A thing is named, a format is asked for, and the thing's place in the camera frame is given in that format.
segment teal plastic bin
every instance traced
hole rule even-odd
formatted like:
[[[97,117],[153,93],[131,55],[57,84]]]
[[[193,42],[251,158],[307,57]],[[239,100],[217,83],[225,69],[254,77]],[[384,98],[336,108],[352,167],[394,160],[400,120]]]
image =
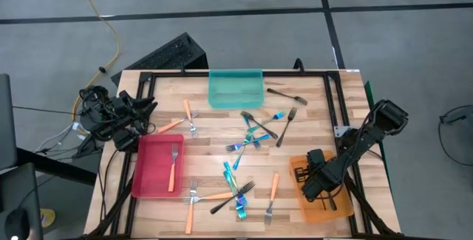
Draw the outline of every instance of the teal plastic bin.
[[[265,101],[261,69],[218,69],[208,74],[208,103],[214,109],[257,109]]]

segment yellow cable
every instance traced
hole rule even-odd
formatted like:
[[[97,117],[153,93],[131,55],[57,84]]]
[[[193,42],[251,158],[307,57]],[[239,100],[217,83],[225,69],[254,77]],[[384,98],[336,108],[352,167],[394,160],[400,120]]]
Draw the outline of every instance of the yellow cable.
[[[100,15],[100,13],[98,12],[97,8],[95,8],[95,5],[94,3],[92,2],[92,0],[87,0],[89,1],[89,4],[90,6],[92,7],[92,9],[94,10],[95,12],[95,15],[97,16],[98,19],[100,19],[101,21],[105,22],[105,24],[112,30],[113,34],[115,35],[115,40],[117,41],[117,53],[115,53],[115,56],[110,60],[109,63],[107,63],[104,68],[107,69],[108,67],[110,67],[118,58],[118,56],[120,55],[120,38],[118,37],[118,34],[117,32],[115,31],[115,29],[112,27],[112,25],[110,25],[110,23],[108,21],[106,21],[105,19],[103,19]],[[97,73],[95,73],[94,77],[88,82],[88,84],[86,85],[86,87],[90,86],[94,80],[101,74],[100,71],[97,71]],[[75,113],[77,111],[77,107],[78,107],[78,104],[79,104],[79,101],[81,100],[81,97],[80,96],[77,96],[77,98],[75,99],[75,102],[74,102],[74,106],[72,107],[72,121],[75,122]],[[82,134],[87,134],[85,131],[82,131],[80,128],[78,128],[78,131]]]

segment wooden table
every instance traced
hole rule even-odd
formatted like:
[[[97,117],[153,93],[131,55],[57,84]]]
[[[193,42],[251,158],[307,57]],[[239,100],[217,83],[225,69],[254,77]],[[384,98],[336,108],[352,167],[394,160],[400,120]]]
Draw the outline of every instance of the wooden table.
[[[124,71],[118,91],[126,90],[136,96],[140,71]],[[352,126],[360,126],[369,111],[363,81],[359,72],[340,71],[345,102]],[[222,175],[223,163],[233,164],[237,154],[227,154],[224,146],[243,139],[246,125],[240,117],[240,110],[213,110],[207,100],[208,78],[158,78],[154,90],[158,106],[151,116],[157,127],[184,116],[183,100],[189,99],[191,109],[200,115],[194,119],[199,138],[193,140],[188,123],[182,123],[168,131],[169,134],[183,134],[186,139],[184,158],[184,187],[179,199],[139,199],[135,211],[132,237],[342,237],[350,236],[347,218],[320,224],[305,224],[299,210],[293,183],[290,180],[289,157],[303,155],[314,148],[335,152],[333,129],[328,114],[327,100],[322,78],[265,78],[265,88],[299,95],[308,101],[305,108],[299,108],[296,118],[289,125],[281,148],[276,140],[262,142],[261,151],[247,147],[239,168],[234,171],[239,184],[253,180],[256,187],[247,193],[248,218],[241,222],[237,218],[234,202],[226,205],[218,213],[209,210],[215,202],[198,202],[194,206],[194,226],[192,234],[186,235],[185,225],[188,205],[181,200],[188,196],[190,179],[198,181],[197,195],[206,196],[228,192],[228,185]],[[332,86],[335,105],[338,106],[335,87]],[[278,111],[289,113],[297,104],[285,97],[265,93],[265,103],[259,110],[249,110],[259,122]],[[341,119],[339,109],[337,117]],[[287,118],[268,124],[268,128],[281,134]],[[113,143],[106,143],[101,173],[115,150]],[[372,150],[379,152],[378,146]],[[106,187],[106,205],[110,208],[116,198],[124,153],[115,156],[109,170]],[[135,167],[132,159],[131,169]],[[359,161],[364,191],[368,202],[377,214],[394,231],[399,231],[392,196],[383,162],[366,153]],[[273,221],[270,227],[264,225],[265,210],[269,204],[270,187],[274,172],[280,174],[276,200],[273,204]],[[101,190],[97,180],[90,205],[85,233],[93,230],[98,222],[101,209]],[[358,230],[363,231],[363,222],[357,202],[354,202]],[[120,216],[119,233],[124,231],[128,200],[123,205]]]

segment gray concrete floor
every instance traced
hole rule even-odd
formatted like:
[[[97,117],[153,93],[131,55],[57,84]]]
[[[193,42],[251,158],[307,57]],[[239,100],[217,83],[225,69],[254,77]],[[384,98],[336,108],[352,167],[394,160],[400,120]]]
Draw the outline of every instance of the gray concrete floor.
[[[321,0],[93,1],[103,15],[321,7]],[[473,0],[329,0],[331,7],[460,2]],[[93,12],[86,0],[0,0],[0,19],[63,16],[93,16]],[[437,124],[439,115],[473,98],[473,10],[334,13],[333,19],[346,67],[361,70],[376,99],[389,98],[410,114],[404,132],[385,141],[402,231],[409,236],[469,239],[471,169],[442,153]],[[207,52],[211,68],[290,68],[296,57],[307,68],[336,68],[321,13],[111,23],[123,45],[112,74],[182,32]],[[17,106],[69,111],[78,90],[115,53],[113,35],[101,22],[3,24],[0,36],[0,72],[10,74]],[[116,91],[107,76],[98,84]],[[34,149],[65,128],[69,116],[15,110],[15,122],[18,146]],[[472,136],[456,126],[444,132],[447,148],[473,162]],[[78,143],[72,135],[64,147]],[[96,171],[98,160],[87,157],[74,164]],[[68,194],[53,193],[58,188]],[[58,211],[47,239],[80,235],[92,189],[56,179],[39,193],[42,206]]]

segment red plastic bin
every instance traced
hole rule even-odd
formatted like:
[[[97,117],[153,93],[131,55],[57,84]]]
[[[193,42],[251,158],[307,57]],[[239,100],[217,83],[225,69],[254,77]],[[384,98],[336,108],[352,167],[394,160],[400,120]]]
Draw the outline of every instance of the red plastic bin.
[[[168,192],[171,175],[172,143],[178,155],[174,169],[174,191]],[[140,138],[132,195],[136,198],[171,198],[179,196],[183,185],[184,136],[149,134]]]

